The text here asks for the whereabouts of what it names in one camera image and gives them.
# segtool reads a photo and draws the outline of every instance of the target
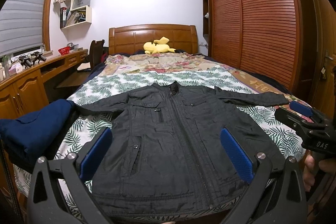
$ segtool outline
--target dark blue blanket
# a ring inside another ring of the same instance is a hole
[[[60,99],[18,119],[0,119],[0,137],[5,147],[35,165],[58,135],[74,106],[73,101]]]

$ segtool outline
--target door handle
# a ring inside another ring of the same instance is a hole
[[[19,97],[20,105],[22,106],[22,100],[21,100],[21,96],[20,96],[20,94],[18,93],[17,96]]]
[[[328,52],[328,50],[325,50],[325,56],[324,56],[325,58],[328,58],[328,59],[330,59],[330,60],[334,60],[331,56],[329,56],[329,52]]]
[[[14,96],[13,96],[13,99],[14,99],[14,103],[15,103],[16,109],[19,110],[19,105],[17,104],[16,98]]]

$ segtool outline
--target window blind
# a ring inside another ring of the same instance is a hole
[[[7,0],[0,11],[0,57],[42,43],[44,0]]]

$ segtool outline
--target hand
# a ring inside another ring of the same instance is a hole
[[[311,173],[315,166],[315,160],[309,152],[306,160],[304,161],[305,167],[303,171],[303,184],[306,192],[309,192],[315,183],[315,176]],[[322,171],[334,175],[336,173],[336,159],[321,160],[319,167]]]

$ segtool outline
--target jacket zipper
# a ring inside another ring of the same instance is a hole
[[[159,121],[163,122],[163,115],[162,115],[161,109],[160,108],[156,108],[156,109],[154,109],[154,112],[158,113],[158,115],[159,115]]]
[[[171,92],[171,90],[170,90],[170,87],[169,87],[169,94],[170,94],[170,96],[173,95],[172,92]],[[183,132],[184,137],[185,137],[185,139],[186,139],[186,141],[187,141],[187,144],[188,144],[188,146],[189,146],[189,149],[190,149],[190,151],[191,151],[191,153],[192,153],[192,155],[193,155],[194,161],[195,161],[195,163],[196,163],[196,167],[197,167],[198,174],[199,174],[199,176],[200,176],[200,178],[201,178],[201,180],[202,180],[202,182],[203,182],[204,192],[205,192],[206,197],[207,197],[207,200],[208,200],[209,208],[212,209],[212,208],[213,208],[213,201],[212,201],[212,199],[211,199],[211,197],[210,197],[210,195],[209,195],[209,192],[208,192],[207,183],[205,182],[204,175],[203,175],[204,172],[203,172],[202,169],[201,169],[201,166],[200,166],[200,163],[199,163],[199,161],[198,161],[198,158],[196,157],[195,152],[194,152],[194,149],[193,149],[193,147],[192,147],[192,145],[191,145],[191,143],[190,143],[190,138],[189,138],[187,132],[185,131],[185,129],[184,129],[184,127],[183,127],[183,125],[182,125],[182,123],[181,123],[181,121],[180,121],[180,119],[179,119],[179,117],[178,117],[178,115],[177,115],[177,110],[176,110],[176,108],[175,108],[174,101],[173,101],[172,97],[169,97],[169,99],[170,99],[170,101],[171,101],[171,103],[172,103],[172,105],[173,105],[173,109],[174,109],[175,116],[176,116],[176,118],[177,118],[179,127],[182,129],[182,132]]]

